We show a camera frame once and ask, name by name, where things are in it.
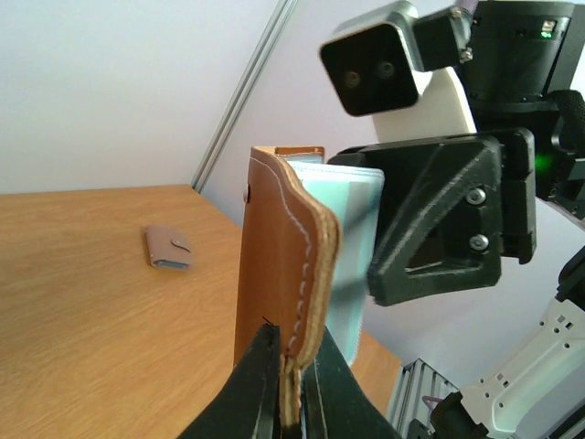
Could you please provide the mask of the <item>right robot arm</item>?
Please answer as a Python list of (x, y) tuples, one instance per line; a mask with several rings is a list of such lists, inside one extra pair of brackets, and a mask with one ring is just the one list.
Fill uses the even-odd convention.
[(584, 100), (570, 82), (584, 8), (400, 1), (345, 22), (320, 58), (347, 113), (406, 111), (405, 134), (337, 154), (385, 186), (369, 292), (391, 306), (496, 284), (536, 248), (536, 203), (584, 218)]

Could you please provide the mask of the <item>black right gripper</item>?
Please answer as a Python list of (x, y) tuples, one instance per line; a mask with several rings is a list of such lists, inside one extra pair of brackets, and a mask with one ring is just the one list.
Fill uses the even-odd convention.
[(532, 260), (534, 137), (524, 128), (355, 146), (328, 162), (385, 174), (367, 273), (377, 305), (493, 286), (501, 256)]

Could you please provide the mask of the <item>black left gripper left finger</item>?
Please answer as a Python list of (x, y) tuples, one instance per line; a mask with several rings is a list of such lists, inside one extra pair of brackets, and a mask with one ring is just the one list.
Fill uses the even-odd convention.
[(279, 421), (280, 329), (264, 323), (225, 385), (179, 435), (194, 439), (270, 439)]

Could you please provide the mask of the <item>brown leather card holder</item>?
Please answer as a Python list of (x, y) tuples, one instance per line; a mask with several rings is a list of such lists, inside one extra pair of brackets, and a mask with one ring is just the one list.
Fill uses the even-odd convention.
[(343, 236), (334, 212), (310, 195), (293, 169), (295, 161), (323, 160), (320, 146), (250, 152), (234, 359), (240, 360), (264, 323), (280, 329), (283, 438), (302, 438), (303, 373), (329, 332), (326, 314)]

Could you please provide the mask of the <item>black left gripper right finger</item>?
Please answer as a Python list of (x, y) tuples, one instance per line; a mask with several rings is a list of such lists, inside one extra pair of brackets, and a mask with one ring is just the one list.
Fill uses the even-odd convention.
[(399, 434), (358, 384), (329, 332), (303, 373), (301, 437), (392, 439)]

